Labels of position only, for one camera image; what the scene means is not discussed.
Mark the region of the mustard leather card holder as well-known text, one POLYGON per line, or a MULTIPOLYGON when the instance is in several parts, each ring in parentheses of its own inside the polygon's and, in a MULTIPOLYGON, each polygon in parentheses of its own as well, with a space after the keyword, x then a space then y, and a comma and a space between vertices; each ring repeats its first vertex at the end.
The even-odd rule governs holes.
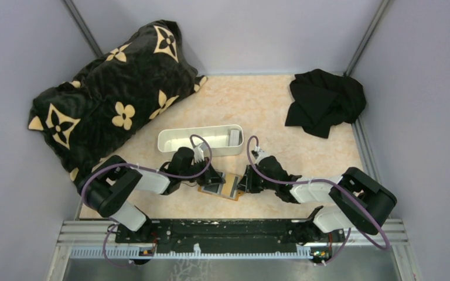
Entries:
POLYGON ((212 195, 212 196, 218 196, 218 197, 225 198, 228 200, 237 201, 239 199, 239 197, 244 194, 243 191, 240 191, 238 189, 239 183, 240 183, 240 180, 242 179, 242 177, 237 174, 232 174, 232 173, 223 173, 223 172, 217 172, 217 173, 218 173, 219 177, 221 178, 221 181, 220 182, 213 181, 211 184, 222 183, 223 187, 221 189, 221 194, 218 195, 218 194, 204 193, 201 191, 201 187, 203 187, 203 186, 198 187, 198 192, 212 195))

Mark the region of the grey credit card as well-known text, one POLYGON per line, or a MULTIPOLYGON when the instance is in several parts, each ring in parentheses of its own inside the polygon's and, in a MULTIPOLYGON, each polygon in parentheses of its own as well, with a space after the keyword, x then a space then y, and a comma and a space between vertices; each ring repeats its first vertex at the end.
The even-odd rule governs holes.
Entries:
POLYGON ((221 194, 221 189, 223 187, 222 183, 209 184, 201 187, 201 191, 209 194, 221 194))

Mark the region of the white oblong plastic tray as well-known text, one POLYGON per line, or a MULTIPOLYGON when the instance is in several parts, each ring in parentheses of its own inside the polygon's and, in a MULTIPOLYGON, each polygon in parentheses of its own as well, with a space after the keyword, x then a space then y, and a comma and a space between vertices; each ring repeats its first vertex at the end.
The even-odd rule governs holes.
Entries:
POLYGON ((199 135, 211 146, 213 156, 239 155, 243 150, 244 132, 240 125, 203 126, 194 128, 165 129, 158 135, 157 148, 166 156, 171 157, 180 147, 192 147, 202 143, 198 138, 190 140, 191 135, 199 135), (241 143, 239 146, 228 146, 229 132, 231 129, 241 131, 241 143))

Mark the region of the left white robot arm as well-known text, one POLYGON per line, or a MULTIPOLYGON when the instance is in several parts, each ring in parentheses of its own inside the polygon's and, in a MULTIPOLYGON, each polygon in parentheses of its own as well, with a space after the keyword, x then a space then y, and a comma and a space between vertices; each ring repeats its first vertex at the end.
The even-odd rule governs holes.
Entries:
POLYGON ((210 158, 204 156, 201 148, 187 147, 179 148, 171 161, 164 163, 158 170, 127 163, 115 155, 74 183, 86 206, 130 231, 139 231, 150 223, 150 219, 129 203, 132 192, 139 190, 169 195, 183 181, 199 186, 224 183, 221 174, 213 168, 210 158))

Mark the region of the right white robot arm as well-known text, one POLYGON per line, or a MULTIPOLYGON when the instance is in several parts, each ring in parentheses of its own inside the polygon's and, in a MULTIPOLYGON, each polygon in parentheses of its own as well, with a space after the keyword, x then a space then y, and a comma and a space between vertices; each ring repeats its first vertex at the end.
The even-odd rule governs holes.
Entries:
POLYGON ((309 178, 289 174, 274 156, 247 165, 238 189, 251 194, 272 190, 286 203, 318 203, 305 222, 324 234, 356 228, 377 235, 397 205, 392 192, 356 167, 328 178, 309 178))

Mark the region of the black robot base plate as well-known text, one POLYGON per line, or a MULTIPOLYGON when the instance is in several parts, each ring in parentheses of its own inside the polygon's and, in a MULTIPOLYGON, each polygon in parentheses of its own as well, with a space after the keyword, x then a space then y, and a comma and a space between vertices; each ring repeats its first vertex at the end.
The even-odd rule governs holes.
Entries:
POLYGON ((138 231, 121 225, 117 243, 156 245, 157 253, 294 253, 307 243, 343 242, 343 231, 325 234, 307 219, 184 220, 157 219, 138 231))

